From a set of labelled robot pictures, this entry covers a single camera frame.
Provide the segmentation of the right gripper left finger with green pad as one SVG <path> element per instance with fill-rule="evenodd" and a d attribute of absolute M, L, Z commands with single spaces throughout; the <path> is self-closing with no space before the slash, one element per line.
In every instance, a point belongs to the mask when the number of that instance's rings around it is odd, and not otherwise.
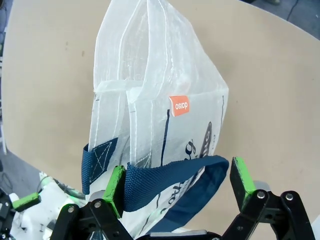
<path fill-rule="evenodd" d="M 52 240 L 89 240 L 101 232 L 107 240 L 131 240 L 131 235 L 119 221 L 124 212 L 126 169 L 116 166 L 102 198 L 87 202 L 83 207 L 66 204 L 56 220 Z"/>

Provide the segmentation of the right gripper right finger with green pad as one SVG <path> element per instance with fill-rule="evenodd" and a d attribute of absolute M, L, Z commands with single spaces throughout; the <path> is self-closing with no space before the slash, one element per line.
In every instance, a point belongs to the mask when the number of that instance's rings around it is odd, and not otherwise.
<path fill-rule="evenodd" d="M 223 240 L 248 240 L 259 223 L 269 224 L 278 240 L 313 240 L 314 232 L 300 195 L 280 196 L 256 188 L 244 160 L 234 157 L 229 179 L 239 208 Z"/>

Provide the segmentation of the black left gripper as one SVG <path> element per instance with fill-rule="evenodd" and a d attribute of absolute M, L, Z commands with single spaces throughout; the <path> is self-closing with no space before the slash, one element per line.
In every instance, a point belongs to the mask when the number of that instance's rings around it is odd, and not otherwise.
<path fill-rule="evenodd" d="M 41 202 L 41 196 L 38 192 L 34 192 L 21 199 L 15 200 L 13 203 L 9 195 L 5 192 L 0 193 L 0 239 L 11 239 L 11 228 L 14 220 L 15 210 L 26 210 Z"/>

